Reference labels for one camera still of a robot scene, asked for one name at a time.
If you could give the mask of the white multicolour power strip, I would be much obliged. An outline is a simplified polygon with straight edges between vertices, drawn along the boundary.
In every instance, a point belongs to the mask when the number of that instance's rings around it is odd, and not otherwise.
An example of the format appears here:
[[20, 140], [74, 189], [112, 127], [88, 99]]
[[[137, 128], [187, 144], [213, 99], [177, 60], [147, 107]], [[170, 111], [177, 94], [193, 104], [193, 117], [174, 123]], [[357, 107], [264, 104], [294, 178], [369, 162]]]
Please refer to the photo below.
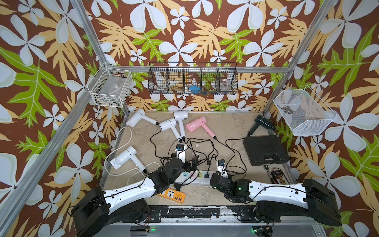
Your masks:
[[198, 184], [198, 185], [210, 185], [210, 179], [214, 174], [214, 171], [207, 172], [206, 170], [183, 172], [177, 179], [176, 183], [181, 184]]

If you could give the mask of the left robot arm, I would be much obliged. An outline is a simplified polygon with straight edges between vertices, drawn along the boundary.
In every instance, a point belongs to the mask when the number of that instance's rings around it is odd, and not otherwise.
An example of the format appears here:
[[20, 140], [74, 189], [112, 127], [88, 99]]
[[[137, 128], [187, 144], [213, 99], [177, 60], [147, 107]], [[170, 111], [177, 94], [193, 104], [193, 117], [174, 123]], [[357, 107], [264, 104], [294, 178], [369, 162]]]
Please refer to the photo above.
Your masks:
[[191, 161], [172, 158], [142, 181], [114, 190], [95, 187], [72, 208], [78, 237], [92, 237], [116, 222], [141, 222], [150, 211], [145, 199], [161, 194], [183, 172], [195, 171], [198, 156]]

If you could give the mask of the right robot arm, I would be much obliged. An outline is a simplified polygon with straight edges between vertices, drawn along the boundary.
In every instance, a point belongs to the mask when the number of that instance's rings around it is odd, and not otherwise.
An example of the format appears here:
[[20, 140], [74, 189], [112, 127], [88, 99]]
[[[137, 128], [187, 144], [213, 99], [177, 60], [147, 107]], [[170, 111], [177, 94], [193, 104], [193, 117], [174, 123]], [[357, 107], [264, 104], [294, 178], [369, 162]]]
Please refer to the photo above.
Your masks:
[[232, 203], [255, 202], [258, 220], [304, 216], [328, 226], [342, 225], [335, 193], [312, 179], [289, 185], [266, 184], [247, 179], [232, 181], [217, 171], [210, 185]]

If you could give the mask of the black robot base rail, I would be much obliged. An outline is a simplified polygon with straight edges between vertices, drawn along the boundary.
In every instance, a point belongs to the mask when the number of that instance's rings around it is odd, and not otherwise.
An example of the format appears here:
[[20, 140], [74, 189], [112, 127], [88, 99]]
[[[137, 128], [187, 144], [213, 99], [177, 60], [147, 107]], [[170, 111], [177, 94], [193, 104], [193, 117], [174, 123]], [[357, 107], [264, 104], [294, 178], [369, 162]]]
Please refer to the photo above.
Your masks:
[[168, 206], [149, 205], [152, 223], [161, 223], [163, 220], [236, 220], [242, 223], [259, 223], [265, 218], [256, 215], [255, 205], [195, 205], [195, 206]]

